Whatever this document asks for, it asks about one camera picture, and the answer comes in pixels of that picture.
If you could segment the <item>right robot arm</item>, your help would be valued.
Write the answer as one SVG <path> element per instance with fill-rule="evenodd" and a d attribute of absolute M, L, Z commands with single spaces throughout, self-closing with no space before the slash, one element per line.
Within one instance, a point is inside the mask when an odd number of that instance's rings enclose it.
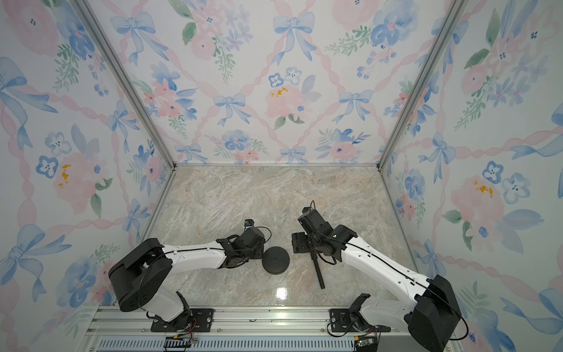
<path fill-rule="evenodd" d="M 400 301 L 399 316 L 427 351 L 444 351 L 458 324 L 466 322 L 451 283 L 437 274 L 412 271 L 369 245 L 344 225 L 332 227 L 312 206 L 298 218 L 303 232 L 292 236 L 295 253 L 310 252 L 329 265 L 344 263 L 385 287 Z"/>

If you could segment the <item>black round stand base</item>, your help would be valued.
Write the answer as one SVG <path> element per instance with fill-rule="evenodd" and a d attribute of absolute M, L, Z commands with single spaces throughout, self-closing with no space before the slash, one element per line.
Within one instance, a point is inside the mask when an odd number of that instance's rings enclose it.
<path fill-rule="evenodd" d="M 290 256 L 286 249 L 274 246 L 262 255 L 262 267 L 271 275 L 283 274 L 290 265 Z"/>

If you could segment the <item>black microphone stand pole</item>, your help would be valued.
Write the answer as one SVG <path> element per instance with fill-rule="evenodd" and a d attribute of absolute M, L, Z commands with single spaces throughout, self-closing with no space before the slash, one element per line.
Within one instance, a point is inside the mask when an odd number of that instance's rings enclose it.
<path fill-rule="evenodd" d="M 316 252 L 310 252 L 310 256 L 311 256 L 313 265 L 315 267 L 315 273 L 317 275 L 320 288 L 321 288 L 321 290 L 324 290 L 325 289 L 325 283 L 324 283 L 324 279 L 323 279 L 322 272 L 321 272 L 321 269 L 320 269 L 320 265 L 319 265 L 319 262 L 318 262 L 318 254 Z"/>

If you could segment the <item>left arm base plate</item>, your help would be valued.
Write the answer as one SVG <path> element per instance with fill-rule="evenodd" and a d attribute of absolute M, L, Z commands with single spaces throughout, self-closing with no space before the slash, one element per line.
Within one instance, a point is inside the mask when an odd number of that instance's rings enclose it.
<path fill-rule="evenodd" d="M 164 321 L 157 315 L 153 319 L 150 331 L 166 333 L 208 333 L 211 331 L 214 312 L 215 310 L 211 308 L 190 309 L 188 312 L 180 313 L 177 318 L 171 321 Z"/>

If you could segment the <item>aluminium corner post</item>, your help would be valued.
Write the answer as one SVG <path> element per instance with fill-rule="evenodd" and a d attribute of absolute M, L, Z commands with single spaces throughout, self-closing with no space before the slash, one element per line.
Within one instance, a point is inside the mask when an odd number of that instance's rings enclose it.
<path fill-rule="evenodd" d="M 414 81 L 411 95 L 409 99 L 407 99 L 406 105 L 402 109 L 400 117 L 398 117 L 397 124 L 391 130 L 391 136 L 386 143 L 384 153 L 378 163 L 379 172 L 384 172 L 387 164 L 391 161 L 394 147 L 400 139 L 402 130 L 408 124 L 410 115 L 419 98 L 422 97 L 422 93 L 425 91 L 426 86 L 433 75 L 435 66 L 437 66 L 437 61 L 440 59 L 447 42 L 451 39 L 451 36 L 460 21 L 460 16 L 463 14 L 465 6 L 466 1 L 463 0 L 455 0 L 451 3 L 451 7 L 444 18 L 444 23 L 440 27 L 440 31 L 438 32 L 433 45 L 430 47 L 428 58 Z"/>
<path fill-rule="evenodd" d="M 142 99 L 136 92 L 132 80 L 130 80 L 126 69 L 119 60 L 114 46 L 111 44 L 101 25 L 98 23 L 98 19 L 96 18 L 92 7 L 90 7 L 88 1 L 70 1 L 70 4 L 73 6 L 73 9 L 76 11 L 79 19 L 83 22 L 88 32 L 92 35 L 94 43 L 99 47 L 101 53 L 107 59 L 114 78 L 117 79 L 119 87 L 124 92 L 124 95 L 128 99 L 131 107 L 136 112 L 142 125 L 147 130 L 147 133 L 155 144 L 157 151 L 164 157 L 166 165 L 170 169 L 174 170 L 176 163 L 172 159 L 172 154 L 169 152 L 160 133 L 158 133 L 155 124 L 146 112 Z"/>

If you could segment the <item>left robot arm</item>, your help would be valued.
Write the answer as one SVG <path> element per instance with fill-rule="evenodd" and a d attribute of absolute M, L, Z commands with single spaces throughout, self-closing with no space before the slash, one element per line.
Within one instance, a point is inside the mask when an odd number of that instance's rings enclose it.
<path fill-rule="evenodd" d="M 263 256 L 269 239 L 259 227 L 246 225 L 240 235 L 201 245 L 164 245 L 149 238 L 108 272 L 117 304 L 123 312 L 142 309 L 173 331 L 190 329 L 196 318 L 185 297 L 164 286 L 171 275 L 200 269 L 233 269 Z"/>

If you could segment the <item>left aluminium corner post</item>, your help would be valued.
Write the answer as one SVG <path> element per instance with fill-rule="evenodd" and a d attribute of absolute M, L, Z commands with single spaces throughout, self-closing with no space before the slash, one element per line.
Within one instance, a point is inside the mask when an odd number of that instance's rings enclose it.
<path fill-rule="evenodd" d="M 94 43 L 99 47 L 101 53 L 107 59 L 114 78 L 117 79 L 119 87 L 124 92 L 124 95 L 128 99 L 131 107 L 136 112 L 142 125 L 147 130 L 147 133 L 155 144 L 157 151 L 164 157 L 166 165 L 170 169 L 174 170 L 176 163 L 172 159 L 172 154 L 169 152 L 160 133 L 158 133 L 155 124 L 146 112 L 142 99 L 136 92 L 132 80 L 130 80 L 126 69 L 119 60 L 114 46 L 111 44 L 101 25 L 98 23 L 98 19 L 96 18 L 92 7 L 90 7 L 88 1 L 70 1 L 70 4 L 73 6 L 73 9 L 76 11 L 79 19 L 83 22 L 88 32 L 92 35 Z"/>

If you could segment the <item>right aluminium corner post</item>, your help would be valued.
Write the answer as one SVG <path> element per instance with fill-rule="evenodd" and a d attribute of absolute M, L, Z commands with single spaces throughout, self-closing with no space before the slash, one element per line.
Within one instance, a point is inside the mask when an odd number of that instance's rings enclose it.
<path fill-rule="evenodd" d="M 425 91 L 426 86 L 433 75 L 435 66 L 437 66 L 437 61 L 440 59 L 447 42 L 451 39 L 451 36 L 460 21 L 460 16 L 463 14 L 465 6 L 466 1 L 463 0 L 455 0 L 451 3 L 451 7 L 444 18 L 444 23 L 440 27 L 440 31 L 438 32 L 433 45 L 430 47 L 428 58 L 414 81 L 411 95 L 409 99 L 407 99 L 406 105 L 402 109 L 400 117 L 398 117 L 397 124 L 391 130 L 391 136 L 386 143 L 384 153 L 378 163 L 379 172 L 384 172 L 387 164 L 391 161 L 394 147 L 400 139 L 402 130 L 408 124 L 410 115 L 419 98 L 422 97 L 422 93 Z"/>

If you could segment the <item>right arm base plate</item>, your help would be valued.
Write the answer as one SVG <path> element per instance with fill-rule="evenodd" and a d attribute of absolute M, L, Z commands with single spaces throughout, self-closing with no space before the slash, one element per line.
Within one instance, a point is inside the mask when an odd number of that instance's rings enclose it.
<path fill-rule="evenodd" d="M 327 332 L 332 337 L 344 337 L 346 334 L 391 332 L 391 328 L 370 325 L 359 312 L 350 309 L 330 309 Z"/>

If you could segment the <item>aluminium mounting rail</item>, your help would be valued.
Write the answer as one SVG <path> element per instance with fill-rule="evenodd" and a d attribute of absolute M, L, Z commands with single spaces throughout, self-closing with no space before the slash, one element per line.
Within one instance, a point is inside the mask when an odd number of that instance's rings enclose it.
<path fill-rule="evenodd" d="M 211 331 L 151 332 L 142 311 L 98 309 L 79 351 L 423 351 L 399 319 L 400 306 L 378 302 L 377 326 L 391 332 L 332 337 L 327 307 L 213 307 Z"/>

